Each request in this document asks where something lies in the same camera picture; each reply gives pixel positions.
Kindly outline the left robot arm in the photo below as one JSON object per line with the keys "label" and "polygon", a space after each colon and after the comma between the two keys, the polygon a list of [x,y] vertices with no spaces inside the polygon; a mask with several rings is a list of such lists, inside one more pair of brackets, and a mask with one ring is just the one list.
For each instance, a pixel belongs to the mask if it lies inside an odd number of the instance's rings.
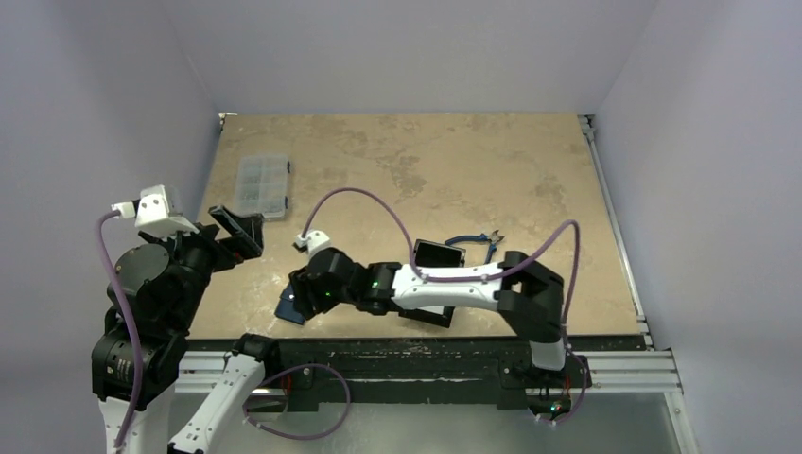
{"label": "left robot arm", "polygon": [[91,361],[106,449],[212,453],[250,393],[282,374],[275,340],[241,336],[212,391],[177,433],[169,433],[180,364],[202,296],[214,273],[261,256],[264,220],[217,205],[210,209],[212,222],[203,225],[147,201],[118,204],[113,215],[134,218],[143,244],[105,262],[112,306]]}

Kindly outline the blue card holder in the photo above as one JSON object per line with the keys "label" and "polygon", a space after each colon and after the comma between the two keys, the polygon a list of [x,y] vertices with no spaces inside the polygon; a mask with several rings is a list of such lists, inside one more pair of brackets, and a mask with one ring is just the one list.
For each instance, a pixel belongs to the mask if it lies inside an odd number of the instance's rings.
{"label": "blue card holder", "polygon": [[294,291],[291,285],[287,285],[282,291],[278,303],[273,311],[273,315],[285,322],[303,326],[305,318],[294,308]]}

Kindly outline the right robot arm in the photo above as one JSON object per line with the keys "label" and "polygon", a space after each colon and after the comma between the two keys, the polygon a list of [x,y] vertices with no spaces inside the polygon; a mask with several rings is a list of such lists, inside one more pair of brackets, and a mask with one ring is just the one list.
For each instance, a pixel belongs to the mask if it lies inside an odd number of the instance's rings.
{"label": "right robot arm", "polygon": [[294,309],[310,320],[339,304],[381,316],[425,307],[465,307],[498,314],[530,346],[530,370],[552,385],[567,374],[564,327],[568,282],[518,251],[473,268],[418,268],[381,262],[363,266],[330,247],[292,271]]}

